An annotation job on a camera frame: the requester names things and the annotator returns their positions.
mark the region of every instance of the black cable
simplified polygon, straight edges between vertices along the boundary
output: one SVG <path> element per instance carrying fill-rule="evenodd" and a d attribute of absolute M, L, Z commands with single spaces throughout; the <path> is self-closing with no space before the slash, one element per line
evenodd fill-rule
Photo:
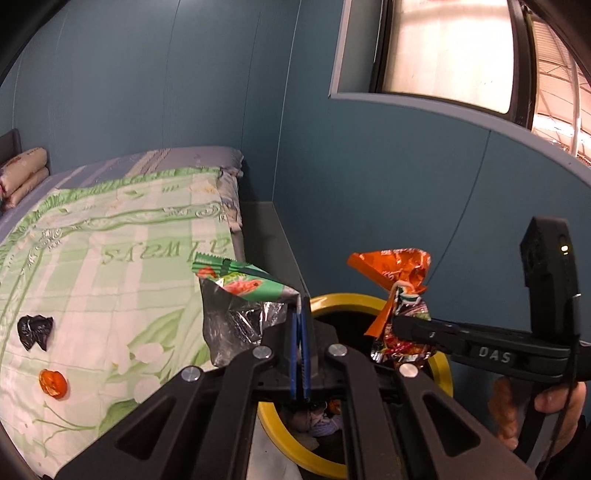
<path fill-rule="evenodd" d="M 566 395 L 566 402 L 564 403 L 564 407 L 560 410 L 560 414 L 558 415 L 558 420 L 556 421 L 556 425 L 554 425 L 554 431 L 552 432 L 552 440 L 550 442 L 550 448 L 548 449 L 548 453 L 546 454 L 546 458 L 544 459 L 544 463 L 542 468 L 540 469 L 540 473 L 538 474 L 538 478 L 542 480 L 548 469 L 548 465 L 550 464 L 550 460 L 552 458 L 552 454 L 554 453 L 554 448 L 556 447 L 556 442 L 558 441 L 558 435 L 560 434 L 560 430 L 562 429 L 562 425 L 564 423 L 564 418 L 566 417 L 566 413 L 569 409 L 570 401 L 573 398 L 573 392 L 577 385 L 577 357 L 579 356 L 579 340 L 580 335 L 575 337 L 573 345 L 570 349 L 570 357 L 569 357 L 569 365 L 570 365 L 570 376 L 569 376 L 569 392 Z"/>

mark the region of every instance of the silver foil wrapper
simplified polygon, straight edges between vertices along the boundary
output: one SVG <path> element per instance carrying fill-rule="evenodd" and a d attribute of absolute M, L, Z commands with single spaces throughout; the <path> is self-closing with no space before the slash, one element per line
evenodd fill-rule
<path fill-rule="evenodd" d="M 287 305 L 247 301 L 207 278 L 199 279 L 203 297 L 203 337 L 212 364 L 227 366 L 239 353 L 261 344 L 263 331 L 282 323 Z"/>

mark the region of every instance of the window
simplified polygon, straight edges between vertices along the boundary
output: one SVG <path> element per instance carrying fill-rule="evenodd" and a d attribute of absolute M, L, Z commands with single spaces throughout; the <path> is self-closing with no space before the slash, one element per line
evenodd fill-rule
<path fill-rule="evenodd" d="M 531 18 L 538 72 L 532 131 L 591 167 L 591 88 L 558 35 Z"/>
<path fill-rule="evenodd" d="M 437 97 L 531 124 L 530 29 L 517 0 L 388 0 L 384 12 L 374 91 Z"/>
<path fill-rule="evenodd" d="M 591 167 L 589 79 L 525 6 L 537 3 L 345 0 L 331 93 L 467 106 L 532 130 Z"/>

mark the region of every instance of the human hand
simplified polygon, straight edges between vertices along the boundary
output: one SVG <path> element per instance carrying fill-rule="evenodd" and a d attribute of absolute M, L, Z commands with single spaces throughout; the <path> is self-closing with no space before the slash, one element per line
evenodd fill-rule
<path fill-rule="evenodd" d="M 583 411 L 586 395 L 585 383 L 579 382 L 573 391 L 569 407 L 564 417 L 564 422 L 553 455 L 559 453 L 573 439 L 577 431 L 579 417 Z M 543 391 L 535 398 L 535 409 L 542 413 L 556 413 L 564 407 L 569 393 L 568 385 L 559 385 Z M 494 385 L 494 393 L 488 402 L 488 409 L 497 424 L 497 438 L 510 450 L 515 450 L 519 437 L 519 425 L 517 422 L 517 407 L 513 403 L 511 382 L 507 377 L 499 378 Z"/>

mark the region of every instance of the screw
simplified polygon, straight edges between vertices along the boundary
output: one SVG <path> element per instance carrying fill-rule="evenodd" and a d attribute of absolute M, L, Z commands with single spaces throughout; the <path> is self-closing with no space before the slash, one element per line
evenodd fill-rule
<path fill-rule="evenodd" d="M 265 358 L 269 358 L 273 354 L 273 350 L 271 350 L 269 347 L 265 345 L 261 345 L 255 347 L 255 349 L 252 351 L 252 354 L 255 356 L 255 358 L 258 358 L 259 360 L 264 360 Z"/>
<path fill-rule="evenodd" d="M 418 368 L 413 364 L 402 364 L 398 371 L 406 378 L 414 378 L 418 375 Z"/>
<path fill-rule="evenodd" d="M 194 382 L 195 380 L 199 380 L 199 377 L 201 377 L 201 369 L 199 367 L 185 367 L 181 372 L 181 378 L 185 382 Z"/>
<path fill-rule="evenodd" d="M 347 355 L 347 347 L 345 347 L 345 345 L 341 345 L 340 343 L 333 343 L 329 347 L 329 353 L 332 356 L 345 356 Z"/>

